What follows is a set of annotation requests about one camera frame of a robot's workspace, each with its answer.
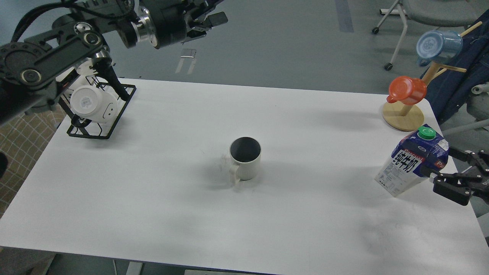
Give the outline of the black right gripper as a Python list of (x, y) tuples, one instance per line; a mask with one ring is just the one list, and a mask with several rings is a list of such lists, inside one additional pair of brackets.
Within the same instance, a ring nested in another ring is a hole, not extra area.
[(462, 206), (467, 206), (473, 196), (488, 197), (488, 152), (449, 147), (448, 154), (470, 167), (452, 174), (422, 167), (421, 173), (433, 183), (433, 192)]

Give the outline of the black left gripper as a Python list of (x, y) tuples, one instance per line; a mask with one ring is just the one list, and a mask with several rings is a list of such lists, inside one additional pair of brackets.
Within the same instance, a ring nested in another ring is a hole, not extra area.
[(132, 19), (132, 44), (148, 41), (160, 49), (203, 38), (213, 27), (228, 23), (225, 12), (214, 13), (222, 0), (141, 0)]

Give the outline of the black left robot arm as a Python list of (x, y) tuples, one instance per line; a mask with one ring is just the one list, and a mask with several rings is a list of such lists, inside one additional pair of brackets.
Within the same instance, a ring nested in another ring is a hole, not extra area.
[(227, 23), (219, 0), (61, 0), (33, 8), (1, 46), (1, 125), (22, 113), (50, 111), (69, 80), (56, 78), (88, 63), (123, 101), (130, 96), (112, 68), (103, 34), (117, 31), (125, 47), (149, 40), (156, 49), (205, 37)]

